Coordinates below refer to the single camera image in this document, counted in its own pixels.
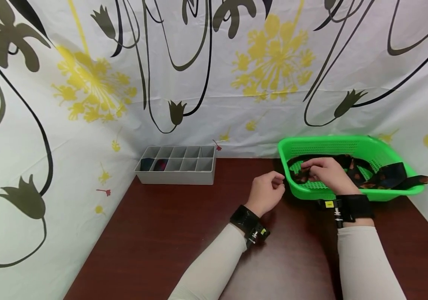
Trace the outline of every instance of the forearm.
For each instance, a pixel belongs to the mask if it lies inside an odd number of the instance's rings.
[[[232,224],[189,266],[169,300],[217,300],[246,250],[245,239]]]
[[[339,229],[340,280],[345,300],[405,300],[373,222]]]

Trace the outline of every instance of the green plastic basket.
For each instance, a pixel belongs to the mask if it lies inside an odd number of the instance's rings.
[[[381,140],[363,136],[363,135],[345,135],[345,136],[305,136],[288,137],[281,140],[278,144],[280,160],[284,166],[287,182],[289,182],[290,191],[299,199],[305,200],[333,200],[334,193],[328,189],[322,182],[308,181],[302,185],[295,183],[290,177],[287,161],[293,157],[303,154],[350,154],[355,158],[361,158],[369,162],[372,168],[377,172],[384,165],[403,162],[408,177],[417,175],[417,173],[402,160],[402,158]],[[296,173],[300,170],[302,161],[290,167],[290,170]],[[369,179],[372,174],[361,168],[361,172]],[[409,190],[367,190],[361,189],[361,192],[368,196],[371,201],[389,201],[401,195],[416,195],[422,192],[423,185],[412,187]]]

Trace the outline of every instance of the hand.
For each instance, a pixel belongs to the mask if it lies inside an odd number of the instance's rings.
[[[361,193],[334,158],[313,158],[301,164],[301,168],[307,167],[310,168],[309,180],[322,181],[335,195],[358,195]]]
[[[245,207],[259,218],[279,203],[285,191],[284,175],[272,171],[255,177]]]

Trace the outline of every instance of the black wrist band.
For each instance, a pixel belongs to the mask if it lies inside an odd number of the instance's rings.
[[[356,218],[374,218],[366,195],[340,195],[339,211],[344,222],[355,222]]]
[[[243,205],[230,217],[230,223],[245,233],[247,247],[255,244],[257,238],[265,240],[270,234],[270,231],[260,223],[259,217]]]

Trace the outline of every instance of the wooden table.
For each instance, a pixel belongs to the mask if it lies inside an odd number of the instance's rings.
[[[279,160],[218,159],[213,186],[143,185],[136,178],[65,300],[167,299],[246,202],[252,179],[273,168]],[[374,209],[407,299],[428,300],[428,222],[405,197]],[[287,191],[263,220],[272,232],[267,243],[244,253],[221,299],[342,299],[332,212]]]

